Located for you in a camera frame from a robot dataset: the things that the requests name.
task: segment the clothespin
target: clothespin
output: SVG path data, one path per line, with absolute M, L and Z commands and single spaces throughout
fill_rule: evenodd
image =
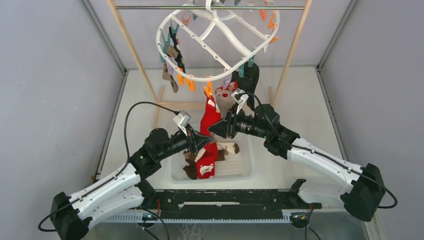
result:
M 271 41 L 269 41 L 270 44 L 277 41 L 280 38 L 280 36 L 275 36 Z
M 188 16 L 187 19 L 184 19 L 184 13 L 181 11 L 181 17 L 182 17 L 182 23 L 186 26 L 189 25 L 189 22 L 190 22 L 190 19 L 192 18 L 192 16 Z
M 265 6 L 268 5 L 267 0 L 264 0 L 264 4 Z M 262 18 L 262 21 L 266 21 L 267 20 L 267 10 L 266 9 L 259 9 L 259 14 L 260 14 L 260 18 Z
M 198 16 L 196 14 L 193 13 L 193 20 L 196 20 L 198 18 Z
M 255 6 L 255 0 L 249 0 L 248 5 L 249 5 L 249 7 Z
M 194 92 L 195 91 L 195 81 L 193 80 L 188 80 L 187 78 L 185 79 L 185 82 L 187 83 L 188 89 L 190 89 L 190 91 Z
M 203 86 L 204 93 L 208 98 L 212 96 L 212 83 L 210 81 L 207 82 L 207 86 Z
M 160 30 L 160 35 L 162 36 L 162 40 L 163 40 L 163 48 L 162 48 L 163 53 L 167 54 L 168 48 L 170 47 L 171 35 L 168 33 L 168 40 L 165 39 L 164 32 L 162 30 Z M 160 61 L 163 64 L 167 62 L 167 61 L 165 61 L 165 58 L 162 55 L 160 56 Z
M 243 78 L 245 76 L 245 64 L 244 63 L 241 66 L 238 67 L 238 76 L 240 78 Z
M 172 19 L 170 20 L 170 22 L 171 22 L 171 32 L 172 32 L 172 35 L 175 35 L 175 34 L 177 34 L 177 32 L 178 32 L 178 29 L 180 28 L 180 25 L 176 25 L 176 28 L 174 28 L 173 27 L 173 24 L 172 24 Z
M 172 75 L 173 72 L 174 72 L 174 69 L 173 69 L 173 67 L 171 66 L 171 64 L 169 62 L 166 62 L 166 70 L 168 71 L 168 74 L 169 75 Z
M 274 25 L 274 27 L 272 28 L 272 32 L 271 34 L 274 33 L 274 31 L 276 30 L 276 26 L 277 24 Z M 275 41 L 277 41 L 280 38 L 280 36 L 275 36 L 271 41 L 269 41 L 270 44 L 274 43 Z
M 177 67 L 176 69 L 180 70 L 181 72 L 183 71 L 183 69 L 181 67 Z M 178 79 L 178 83 L 180 86 L 182 86 L 184 84 L 184 78 L 183 76 L 181 76 L 181 74 L 177 73 L 176 77 Z
M 248 66 L 249 68 L 251 68 L 251 67 L 253 66 L 253 63 L 254 63 L 254 62 L 255 62 L 255 55 L 253 55 L 253 56 L 249 59 L 249 63 L 247 64 L 247 66 Z
M 272 29 L 272 28 L 275 28 L 277 26 L 277 24 L 274 23 L 275 16 L 276 16 L 276 11 L 274 10 L 274 12 L 272 13 L 271 18 L 269 19 L 268 29 Z
M 227 76 L 225 76 L 225 77 L 222 78 L 222 89 L 226 89 L 228 87 L 228 85 L 230 85 L 230 83 L 231 83 L 230 75 L 231 74 L 229 74 L 229 75 L 227 75 Z

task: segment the metal rod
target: metal rod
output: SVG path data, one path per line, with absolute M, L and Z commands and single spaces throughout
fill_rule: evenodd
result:
M 267 10 L 304 10 L 304 6 L 212 6 L 215 10 L 255 10 L 255 9 L 267 9 Z M 115 6 L 116 10 L 206 10 L 205 6 Z
M 324 54 L 321 57 L 321 60 L 318 64 L 318 69 L 322 70 L 324 64 L 326 63 L 331 51 L 333 50 L 334 46 L 336 45 L 337 40 L 339 39 L 340 35 L 343 32 L 343 29 L 346 26 L 346 23 L 348 22 L 349 18 L 351 17 L 352 13 L 354 12 L 359 0 L 350 0 L 349 5 L 346 8 L 346 11 L 344 12 L 343 17 L 341 18 L 340 22 L 338 23 L 338 26 L 331 38 L 331 41 L 329 42 L 327 48 L 324 51 Z
M 96 11 L 94 10 L 92 4 L 89 0 L 79 0 L 82 7 L 84 8 L 85 12 L 87 13 L 88 17 L 90 18 L 91 22 L 94 25 L 94 28 L 96 29 L 98 35 L 100 36 L 101 40 L 107 47 L 107 49 L 110 52 L 110 55 L 115 60 L 118 68 L 120 69 L 122 74 L 125 74 L 125 66 L 121 60 L 121 58 L 118 55 L 118 52 L 114 45 L 112 44 L 112 41 L 108 34 L 106 33 L 105 28 L 103 27 L 102 23 L 100 22 L 99 16 L 96 14 Z

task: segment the orange clothespin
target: orange clothespin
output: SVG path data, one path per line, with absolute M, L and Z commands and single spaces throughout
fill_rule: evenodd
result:
M 275 14 L 276 12 L 274 11 L 274 13 L 272 14 L 272 17 L 271 17 L 271 20 L 272 21 L 269 21 L 269 23 L 268 23 L 268 29 L 270 29 L 270 25 L 272 26 L 272 32 L 271 32 L 271 34 L 273 34 L 274 33 L 274 31 L 276 30 L 276 27 L 277 27 L 277 24 L 276 23 L 274 23 L 274 14 Z M 271 41 L 269 41 L 269 43 L 270 44 L 272 44 L 272 43 L 274 43 L 275 41 L 277 41 L 278 39 L 280 38 L 280 36 L 275 36 L 273 39 L 271 39 Z
M 259 9 L 259 14 L 260 14 L 260 17 L 262 18 L 262 21 L 265 22 L 267 20 L 267 10 L 266 9 Z
M 275 36 L 271 41 L 269 41 L 270 44 L 277 41 L 280 38 L 280 36 Z
M 186 26 L 189 25 L 189 22 L 190 22 L 190 19 L 192 18 L 192 16 L 190 15 L 190 16 L 188 16 L 187 19 L 185 19 L 184 13 L 183 13 L 183 11 L 181 11 L 181 17 L 182 17 L 182 23 Z
M 195 81 L 193 80 L 188 80 L 187 78 L 185 79 L 185 82 L 187 83 L 188 89 L 190 89 L 190 91 L 194 92 L 195 91 Z
M 206 96 L 210 98 L 212 96 L 212 83 L 208 81 L 207 86 L 203 86 L 203 90 L 204 94 L 206 94 Z
M 176 69 L 180 70 L 181 72 L 183 71 L 183 69 L 181 67 L 177 67 Z M 182 86 L 184 84 L 184 78 L 183 78 L 183 76 L 181 76 L 181 74 L 179 74 L 177 72 L 176 73 L 176 77 L 178 78 L 179 85 Z
M 277 24 L 274 22 L 275 16 L 276 16 L 276 11 L 274 10 L 274 12 L 271 15 L 271 18 L 269 19 L 268 29 L 272 29 L 277 26 Z

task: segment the teal clothespin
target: teal clothespin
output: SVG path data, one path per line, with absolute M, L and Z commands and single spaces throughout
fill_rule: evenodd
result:
M 255 62 L 255 55 L 253 55 L 253 56 L 249 59 L 249 63 L 247 64 L 247 66 L 248 66 L 249 68 L 251 68 L 251 67 L 253 66 L 253 63 L 254 63 L 254 62 Z
M 245 76 L 245 64 L 244 63 L 241 66 L 238 67 L 238 76 L 240 78 L 243 78 Z
M 178 29 L 180 28 L 180 25 L 176 25 L 176 28 L 174 28 L 173 27 L 173 24 L 172 24 L 172 19 L 171 19 L 171 32 L 172 32 L 172 35 L 175 35 L 175 34 L 177 34 L 177 32 L 178 32 Z
M 196 14 L 193 13 L 193 20 L 196 20 L 198 18 L 198 16 Z
M 160 30 L 160 35 L 162 36 L 162 40 L 163 40 L 163 53 L 167 54 L 168 48 L 170 47 L 171 34 L 168 33 L 168 40 L 165 40 L 164 32 L 162 30 Z M 160 61 L 163 64 L 167 62 L 162 55 L 160 55 Z

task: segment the red wire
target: red wire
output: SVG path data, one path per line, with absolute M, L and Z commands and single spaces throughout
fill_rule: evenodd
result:
M 156 201 L 157 201 L 157 211 L 156 211 L 156 214 L 159 215 L 161 213 L 161 200 L 158 199 Z

